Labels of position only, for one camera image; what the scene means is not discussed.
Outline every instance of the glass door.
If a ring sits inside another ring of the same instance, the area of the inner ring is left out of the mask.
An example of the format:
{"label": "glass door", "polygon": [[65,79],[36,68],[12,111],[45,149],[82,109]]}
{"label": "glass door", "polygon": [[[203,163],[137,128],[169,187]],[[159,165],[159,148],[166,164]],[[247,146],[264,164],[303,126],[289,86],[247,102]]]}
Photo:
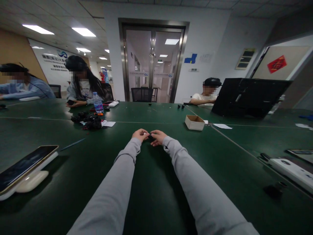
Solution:
{"label": "glass door", "polygon": [[153,89],[152,102],[173,103],[186,41],[184,29],[120,27],[125,100],[133,100],[132,88],[147,87]]}

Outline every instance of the black mesh chair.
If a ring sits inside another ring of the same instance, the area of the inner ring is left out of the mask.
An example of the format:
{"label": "black mesh chair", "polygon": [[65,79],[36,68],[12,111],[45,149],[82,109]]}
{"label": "black mesh chair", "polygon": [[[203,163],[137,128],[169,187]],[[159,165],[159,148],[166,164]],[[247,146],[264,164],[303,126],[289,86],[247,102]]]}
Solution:
{"label": "black mesh chair", "polygon": [[59,98],[61,99],[61,86],[60,85],[50,85],[49,86],[51,87],[51,90],[53,91],[54,95],[56,98]]}
{"label": "black mesh chair", "polygon": [[153,89],[152,88],[132,88],[131,95],[133,97],[133,102],[151,102]]}
{"label": "black mesh chair", "polygon": [[102,89],[105,93],[104,101],[113,101],[112,87],[109,83],[101,83]]}

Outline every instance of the hand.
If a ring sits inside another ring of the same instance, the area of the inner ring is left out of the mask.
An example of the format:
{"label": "hand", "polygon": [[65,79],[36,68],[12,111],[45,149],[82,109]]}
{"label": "hand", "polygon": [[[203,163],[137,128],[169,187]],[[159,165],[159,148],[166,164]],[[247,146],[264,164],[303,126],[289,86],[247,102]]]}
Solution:
{"label": "hand", "polygon": [[150,135],[150,134],[149,134],[146,130],[144,130],[144,129],[139,129],[139,130],[137,130],[137,131],[135,131],[135,132],[133,133],[132,138],[137,138],[137,139],[139,139],[141,142],[143,142],[144,140],[148,139],[148,136],[149,136],[149,135]]}
{"label": "hand", "polygon": [[167,135],[164,132],[159,130],[151,131],[151,136],[156,139],[151,143],[153,147],[162,145],[164,138],[167,137]]}
{"label": "hand", "polygon": [[75,102],[75,104],[69,105],[68,103],[66,103],[66,106],[69,108],[76,108],[79,106],[87,105],[87,101],[77,101],[77,100],[73,100],[73,101]]}

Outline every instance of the plastic bottle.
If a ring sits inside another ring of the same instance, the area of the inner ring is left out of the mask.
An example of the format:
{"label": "plastic bottle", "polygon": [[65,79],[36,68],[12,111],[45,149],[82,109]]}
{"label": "plastic bottle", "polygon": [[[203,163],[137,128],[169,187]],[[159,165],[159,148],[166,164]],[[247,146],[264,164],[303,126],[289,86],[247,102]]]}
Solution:
{"label": "plastic bottle", "polygon": [[277,109],[278,107],[280,106],[280,104],[285,100],[285,95],[282,95],[278,102],[273,106],[273,108],[268,112],[268,114],[273,114]]}
{"label": "plastic bottle", "polygon": [[101,98],[98,96],[98,93],[94,92],[93,94],[94,94],[94,97],[92,98],[92,100],[94,101],[96,112],[103,113],[104,109],[103,109]]}

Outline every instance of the ceiling light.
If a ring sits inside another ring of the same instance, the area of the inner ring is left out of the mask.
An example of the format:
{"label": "ceiling light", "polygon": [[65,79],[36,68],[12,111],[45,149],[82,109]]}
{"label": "ceiling light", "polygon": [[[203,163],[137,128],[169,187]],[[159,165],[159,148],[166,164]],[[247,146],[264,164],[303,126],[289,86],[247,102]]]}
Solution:
{"label": "ceiling light", "polygon": [[45,30],[45,29],[43,29],[43,28],[41,28],[41,27],[39,27],[37,25],[23,24],[23,26],[26,27],[26,28],[30,28],[30,29],[38,32],[38,33],[41,33],[41,34],[54,34],[54,33],[51,33],[51,32],[49,32],[49,31],[47,31],[47,30]]}
{"label": "ceiling light", "polygon": [[86,28],[72,28],[72,29],[74,29],[77,33],[85,37],[95,37],[95,35],[89,29]]}
{"label": "ceiling light", "polygon": [[82,52],[91,52],[90,50],[86,48],[77,48],[77,50],[82,51]]}
{"label": "ceiling light", "polygon": [[176,45],[176,43],[179,41],[179,39],[167,39],[165,44],[166,45]]}
{"label": "ceiling light", "polygon": [[34,47],[32,47],[32,48],[34,48],[34,49],[44,49],[44,48],[42,48],[42,47],[37,47],[37,46],[34,46]]}

